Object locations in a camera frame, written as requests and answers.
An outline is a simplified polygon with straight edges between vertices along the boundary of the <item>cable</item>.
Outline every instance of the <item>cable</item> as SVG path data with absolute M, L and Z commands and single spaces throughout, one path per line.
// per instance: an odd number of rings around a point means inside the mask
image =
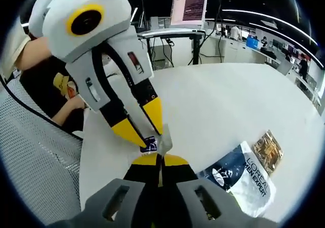
M 206 37 L 204 36 L 204 39 L 202 41 L 202 43 L 199 45 L 199 49 L 201 49 L 201 47 L 203 46 L 204 42 L 213 34 L 213 32 L 216 30 L 217 28 L 217 19 L 218 19 L 218 16 L 219 16 L 219 13 L 220 13 L 220 9 L 221 9 L 221 0 L 219 0 L 219 8 L 218 8 L 218 11 L 217 11 L 217 14 L 216 14 L 216 17 L 215 17 L 215 21 L 214 21 L 214 25 L 213 25 L 213 29 L 212 29 L 212 32 Z
M 165 39 L 166 42 L 168 43 L 170 49 L 171 49 L 171 64 L 172 64 L 172 67 L 174 67 L 174 63 L 173 63 L 173 48 L 175 46 L 174 42 L 170 39 Z
M 160 40 L 161 40 L 161 43 L 162 43 L 162 52 L 164 53 L 164 56 L 166 57 L 166 59 L 172 64 L 172 67 L 174 67 L 174 64 L 173 64 L 173 62 L 167 57 L 167 55 L 165 54 L 165 47 L 164 47 L 164 43 L 163 43 L 163 39 L 162 38 L 160 38 Z M 173 50 L 172 50 L 172 46 L 168 43 L 168 45 L 170 46 L 170 48 L 171 48 L 171 58 L 172 58 L 172 52 L 173 52 Z
M 156 51 L 154 50 L 154 42 L 155 42 L 155 41 L 156 41 L 156 37 L 153 38 L 153 46 L 152 46 L 152 51 L 151 51 L 151 60 L 152 60 L 151 63 L 154 64 L 154 68 L 155 68 L 155 70 L 157 70 L 156 63 L 154 62 L 154 59 L 156 58 Z
M 139 40 L 142 43 L 142 49 L 143 49 L 143 45 L 147 47 L 147 45 L 141 39 L 139 39 Z
M 78 137 L 76 135 L 74 135 L 73 133 L 69 133 L 66 130 L 64 130 L 62 128 L 62 126 L 59 126 L 58 124 L 56 124 L 55 122 L 53 122 L 52 120 L 50 120 L 49 118 L 45 117 L 44 115 L 42 115 L 41 113 L 37 112 L 36 110 L 32 109 L 31 107 L 29 107 L 28 105 L 26 105 L 23 101 L 21 101 L 10 89 L 9 87 L 6 85 L 5 81 L 3 80 L 2 76 L 0 76 L 0 82 L 2 84 L 2 86 L 4 87 L 4 89 L 7 91 L 7 93 L 18 103 L 20 104 L 22 107 L 24 107 L 26 110 L 32 112 L 33 114 L 37 115 L 38 117 L 41 117 L 43 120 L 45 120 L 46 122 L 50 123 L 51 125 L 59 128 L 60 130 L 64 131 L 65 133 L 69 134 L 70 136 L 83 141 L 83 139 L 81 137 Z
M 220 36 L 219 42 L 218 42 L 218 50 L 219 50 L 220 63 L 222 63 L 222 56 L 221 56 L 221 52 L 220 52 L 220 41 L 221 41 L 221 37 L 222 37 L 222 18 L 221 18 L 220 15 L 219 15 L 219 17 L 220 17 L 220 20 L 221 20 L 221 36 Z

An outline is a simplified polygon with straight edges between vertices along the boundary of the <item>person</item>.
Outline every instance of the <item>person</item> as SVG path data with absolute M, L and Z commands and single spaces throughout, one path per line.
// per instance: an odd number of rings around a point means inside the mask
M 266 37 L 264 36 L 263 39 L 261 40 L 261 43 L 263 44 L 263 48 L 266 48 L 266 45 L 268 44 L 268 41 Z
M 302 76 L 304 81 L 307 82 L 308 64 L 307 64 L 307 60 L 303 54 L 302 54 L 302 59 L 301 59 L 299 65 L 300 65 L 299 74 Z M 306 86 L 302 82 L 300 82 L 300 87 L 302 90 L 307 90 Z
M 285 55 L 285 59 L 291 63 L 291 54 L 289 52 Z
M 221 36 L 225 37 L 225 28 L 224 27 L 221 28 Z
M 72 85 L 64 63 L 52 56 L 45 37 L 31 39 L 25 34 L 19 18 L 4 47 L 2 76 L 8 79 L 15 67 L 22 71 L 22 86 L 46 115 L 69 133 L 82 131 L 85 104 L 76 96 L 76 86 Z
M 233 26 L 230 30 L 230 38 L 232 40 L 238 40 L 240 35 L 239 28 L 237 26 Z

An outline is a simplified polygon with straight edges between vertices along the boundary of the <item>mesh chair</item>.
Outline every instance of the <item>mesh chair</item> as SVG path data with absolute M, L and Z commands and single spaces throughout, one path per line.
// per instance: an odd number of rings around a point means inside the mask
M 18 79 L 8 87 L 46 116 Z M 45 225 L 78 214 L 82 142 L 22 107 L 4 89 L 0 92 L 0 122 L 2 161 L 31 212 Z

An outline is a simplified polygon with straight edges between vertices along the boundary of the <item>gold foil package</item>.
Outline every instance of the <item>gold foil package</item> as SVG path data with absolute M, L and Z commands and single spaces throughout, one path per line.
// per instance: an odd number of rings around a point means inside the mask
M 269 175 L 274 172 L 283 157 L 283 151 L 270 130 L 253 145 L 252 150 Z

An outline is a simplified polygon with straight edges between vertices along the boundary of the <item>robotic arm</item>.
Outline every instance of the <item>robotic arm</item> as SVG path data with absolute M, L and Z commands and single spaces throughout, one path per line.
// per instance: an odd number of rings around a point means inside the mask
M 128 0 L 44 0 L 42 34 L 52 54 L 66 62 L 79 93 L 94 111 L 101 111 L 115 134 L 141 147 L 144 137 L 133 124 L 104 72 L 102 54 L 110 56 L 124 75 L 133 96 L 154 130 L 161 135 L 160 98 L 149 77 L 152 68 L 146 48 L 130 26 Z

